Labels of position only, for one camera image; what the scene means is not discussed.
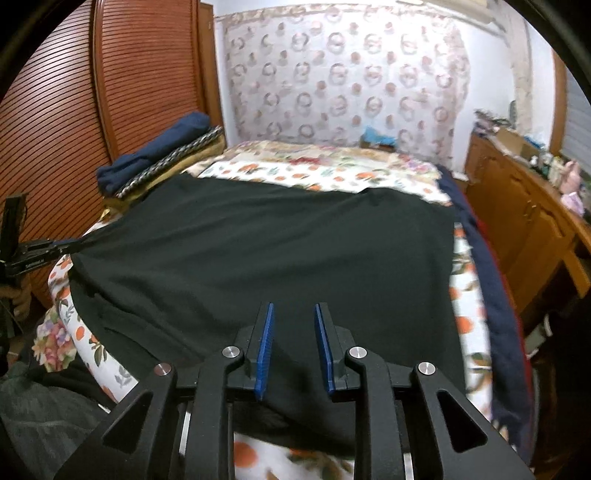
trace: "navy blue blanket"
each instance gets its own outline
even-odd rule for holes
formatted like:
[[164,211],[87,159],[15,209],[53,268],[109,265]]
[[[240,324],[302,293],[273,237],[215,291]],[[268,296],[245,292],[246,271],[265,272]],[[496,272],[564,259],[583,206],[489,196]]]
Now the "navy blue blanket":
[[188,144],[210,128],[205,113],[193,112],[182,117],[140,150],[121,155],[112,165],[96,170],[96,181],[105,197],[112,197],[128,180],[152,166],[175,148]]
[[507,427],[509,442],[529,464],[533,454],[533,400],[530,366],[521,345],[521,325],[505,291],[495,258],[480,233],[476,215],[449,171],[442,166],[438,168],[441,171],[439,188],[451,198],[464,227],[482,289],[491,338],[492,416]]

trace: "silver rivet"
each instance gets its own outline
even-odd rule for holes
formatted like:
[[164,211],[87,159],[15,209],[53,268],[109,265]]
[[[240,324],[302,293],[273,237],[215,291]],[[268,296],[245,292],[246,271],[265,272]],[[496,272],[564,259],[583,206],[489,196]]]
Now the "silver rivet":
[[163,377],[168,375],[171,371],[171,366],[169,364],[158,364],[154,367],[154,373],[159,377]]
[[226,358],[235,358],[240,355],[240,349],[237,346],[227,346],[222,350],[222,355]]
[[353,358],[363,358],[368,354],[368,351],[362,346],[354,346],[349,350],[349,355]]
[[418,371],[420,371],[423,375],[433,375],[435,370],[435,365],[430,364],[429,362],[422,362],[418,365]]

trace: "wooden dresser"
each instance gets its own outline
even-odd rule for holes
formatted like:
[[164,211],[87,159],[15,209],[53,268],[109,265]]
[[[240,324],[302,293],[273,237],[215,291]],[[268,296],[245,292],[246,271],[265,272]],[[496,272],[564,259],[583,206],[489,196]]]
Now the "wooden dresser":
[[560,269],[583,298],[591,288],[591,228],[546,180],[490,141],[472,136],[467,197],[486,224],[520,313]]

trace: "dark pants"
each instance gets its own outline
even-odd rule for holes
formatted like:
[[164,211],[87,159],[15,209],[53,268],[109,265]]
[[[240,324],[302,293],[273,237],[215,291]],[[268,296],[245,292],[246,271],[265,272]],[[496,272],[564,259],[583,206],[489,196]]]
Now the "dark pants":
[[107,414],[96,402],[32,381],[26,372],[27,364],[16,362],[0,379],[0,421],[11,444],[0,442],[0,450],[16,453],[35,479],[51,480]]

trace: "person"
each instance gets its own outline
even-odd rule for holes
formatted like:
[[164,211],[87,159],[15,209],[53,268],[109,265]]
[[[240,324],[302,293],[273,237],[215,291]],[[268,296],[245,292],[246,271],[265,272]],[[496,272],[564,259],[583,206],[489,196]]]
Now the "person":
[[0,285],[0,299],[12,300],[14,310],[11,314],[17,322],[22,322],[29,316],[31,298],[31,280],[28,275],[22,278],[20,288]]

